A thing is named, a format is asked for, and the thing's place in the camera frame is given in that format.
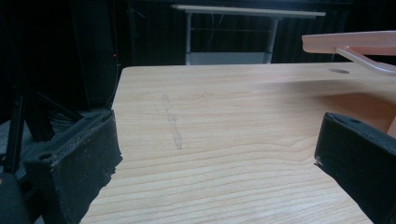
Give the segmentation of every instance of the scratch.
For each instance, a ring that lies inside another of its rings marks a hole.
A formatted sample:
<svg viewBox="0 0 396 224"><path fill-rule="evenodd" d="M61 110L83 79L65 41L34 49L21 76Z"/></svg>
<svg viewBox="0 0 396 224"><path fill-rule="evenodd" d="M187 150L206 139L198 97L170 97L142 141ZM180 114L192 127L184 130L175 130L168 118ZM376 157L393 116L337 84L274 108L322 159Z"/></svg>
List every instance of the scratch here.
<svg viewBox="0 0 396 224"><path fill-rule="evenodd" d="M174 137L175 146L177 149L181 150L182 149L182 142L181 142L182 138L181 138L181 134L178 131L177 126L176 126L177 116L171 113L172 105L171 105L171 102L169 101L169 98L167 95L163 96L163 106L165 107L166 116L168 117L169 127L171 128L171 132Z"/></svg>

